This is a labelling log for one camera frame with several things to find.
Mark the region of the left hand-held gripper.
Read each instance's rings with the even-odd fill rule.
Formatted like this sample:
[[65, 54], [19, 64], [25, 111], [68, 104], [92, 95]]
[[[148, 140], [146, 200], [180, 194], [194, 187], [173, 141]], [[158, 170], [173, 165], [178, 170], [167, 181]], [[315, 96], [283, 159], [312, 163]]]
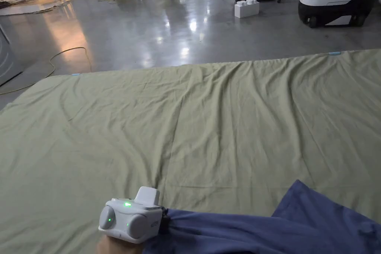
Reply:
[[112, 198], [100, 213], [99, 232], [133, 244], [156, 237], [164, 215], [159, 196], [158, 189], [141, 186], [134, 199]]

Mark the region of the person's left hand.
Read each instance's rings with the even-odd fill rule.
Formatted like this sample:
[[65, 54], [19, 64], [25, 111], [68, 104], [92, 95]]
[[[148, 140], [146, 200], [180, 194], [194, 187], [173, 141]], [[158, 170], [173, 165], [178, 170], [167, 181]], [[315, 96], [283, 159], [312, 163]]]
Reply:
[[142, 254], [143, 249], [143, 244], [133, 244], [105, 235], [97, 244], [96, 254]]

